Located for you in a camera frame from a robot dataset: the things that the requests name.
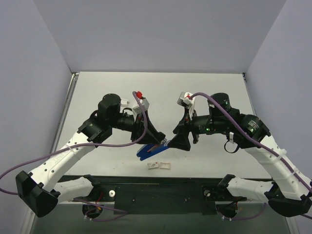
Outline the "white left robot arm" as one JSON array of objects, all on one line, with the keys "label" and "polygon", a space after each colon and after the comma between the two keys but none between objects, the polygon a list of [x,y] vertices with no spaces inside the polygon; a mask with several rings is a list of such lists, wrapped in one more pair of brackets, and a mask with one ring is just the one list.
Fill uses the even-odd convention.
[{"label": "white left robot arm", "polygon": [[133,92],[137,104],[132,114],[121,112],[121,98],[106,94],[97,110],[83,122],[72,138],[48,160],[30,172],[21,171],[16,176],[18,196],[37,217],[49,214],[60,202],[86,197],[99,198],[100,188],[89,175],[73,181],[59,180],[85,155],[99,147],[119,129],[131,133],[134,144],[159,145],[165,134],[155,129],[148,116],[149,102],[140,92]]}]

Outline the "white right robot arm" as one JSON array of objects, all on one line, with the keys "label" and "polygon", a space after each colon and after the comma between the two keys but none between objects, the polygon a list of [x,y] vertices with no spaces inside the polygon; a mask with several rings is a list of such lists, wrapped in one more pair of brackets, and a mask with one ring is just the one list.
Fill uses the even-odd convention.
[{"label": "white right robot arm", "polygon": [[184,107],[184,115],[173,130],[175,136],[168,147],[189,151],[189,135],[193,135],[196,144],[202,134],[222,134],[228,143],[235,143],[237,149],[255,158],[272,178],[264,182],[226,175],[217,190],[222,199],[245,197],[267,203],[285,217],[308,216],[312,181],[288,159],[286,150],[277,145],[261,119],[233,108],[226,93],[208,96],[183,92],[177,103]]}]

